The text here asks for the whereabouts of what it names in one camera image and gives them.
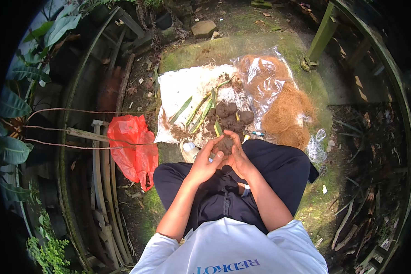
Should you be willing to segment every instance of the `person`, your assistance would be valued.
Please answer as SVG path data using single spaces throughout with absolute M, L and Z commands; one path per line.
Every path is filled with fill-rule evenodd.
M 226 157 L 214 148 L 224 135 L 234 142 Z M 231 131 L 224 135 L 209 140 L 193 164 L 156 168 L 166 213 L 131 274 L 328 273 L 293 218 L 311 173 L 307 156 L 263 140 L 241 145 Z

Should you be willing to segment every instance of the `plastic bag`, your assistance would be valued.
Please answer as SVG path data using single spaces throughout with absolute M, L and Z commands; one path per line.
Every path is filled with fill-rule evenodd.
M 292 81 L 292 72 L 277 47 L 231 60 L 237 69 L 254 113 L 254 127 L 262 130 L 262 117 L 283 88 Z
M 110 147 L 126 146 L 111 150 L 111 156 L 125 177 L 132 182 L 140 181 L 144 191 L 151 189 L 154 185 L 154 170 L 158 165 L 158 148 L 157 144 L 153 143 L 154 133 L 148 130 L 145 117 L 114 117 L 108 128 L 107 137 L 116 140 L 110 140 Z M 149 176 L 149 187 L 146 186 L 146 174 Z

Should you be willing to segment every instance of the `white cloth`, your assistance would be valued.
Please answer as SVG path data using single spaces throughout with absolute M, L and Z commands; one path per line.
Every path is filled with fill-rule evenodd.
M 222 218 L 176 240 L 156 233 L 130 274 L 328 273 L 300 221 L 263 234 L 255 226 Z

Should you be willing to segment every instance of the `dirt ground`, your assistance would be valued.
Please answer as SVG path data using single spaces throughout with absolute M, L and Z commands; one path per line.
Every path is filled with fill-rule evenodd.
M 192 25 L 195 19 L 213 20 L 219 26 L 221 36 L 244 35 L 258 32 L 297 32 L 315 34 L 317 25 L 308 14 L 301 13 L 299 5 L 287 3 L 283 8 L 264 10 L 252 8 L 249 1 L 211 1 L 194 6 L 194 10 L 202 9 L 192 15 Z M 316 14 L 321 21 L 323 14 Z M 158 111 L 160 102 L 155 97 L 156 87 L 154 67 L 159 63 L 161 53 L 171 52 L 186 45 L 195 44 L 205 39 L 195 39 L 192 35 L 185 41 L 172 42 L 161 49 L 160 52 L 147 52 L 137 56 L 130 74 L 127 86 L 131 92 L 127 93 L 124 100 L 123 111 Z M 403 133 L 402 117 L 395 102 L 361 105 L 330 106 L 333 115 L 331 132 L 322 145 L 325 149 L 332 140 L 335 145 L 328 152 L 327 161 L 323 164 L 327 172 L 313 184 L 308 184 L 303 194 L 296 219 L 303 225 L 314 244 L 325 257 L 329 267 L 338 265 L 354 265 L 356 253 L 363 238 L 367 238 L 359 254 L 364 254 L 367 247 L 378 242 L 385 249 L 394 235 L 398 225 L 399 212 L 405 200 L 405 173 L 400 167 L 406 167 L 405 135 Z M 156 113 L 145 114 L 149 129 L 156 133 Z M 362 139 L 345 136 L 338 133 L 356 132 L 336 121 L 342 121 L 364 132 L 362 151 L 355 159 L 348 162 L 358 150 Z M 160 157 L 161 162 L 167 158 Z M 119 206 L 126 219 L 128 232 L 135 249 L 135 258 L 138 260 L 148 239 L 155 233 L 156 226 L 164 215 L 155 188 L 137 198 L 131 195 L 140 192 L 138 184 L 128 182 L 118 172 Z M 356 186 L 346 177 L 351 178 L 360 185 Z M 349 218 L 342 229 L 337 242 L 341 242 L 350 231 L 353 224 L 359 225 L 367 216 L 369 209 L 375 207 L 373 219 L 368 231 L 362 227 L 357 235 L 348 244 L 338 251 L 331 249 L 332 239 L 344 218 L 347 209 L 334 215 L 345 206 L 356 193 L 366 193 L 370 188 L 374 193 L 373 203 L 366 201 L 359 214 L 353 221 Z M 361 194 L 356 196 L 353 204 L 352 215 L 357 211 Z

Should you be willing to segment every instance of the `right hand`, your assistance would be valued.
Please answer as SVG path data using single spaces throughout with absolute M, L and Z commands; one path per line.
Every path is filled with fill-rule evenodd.
M 230 130 L 224 130 L 224 134 L 230 136 L 230 138 L 233 139 L 234 145 L 231 147 L 231 155 L 228 156 L 227 159 L 224 159 L 221 165 L 231 166 L 231 168 L 241 179 L 246 179 L 251 174 L 257 172 L 257 168 L 248 159 L 242 149 L 241 139 L 239 138 L 239 135 Z

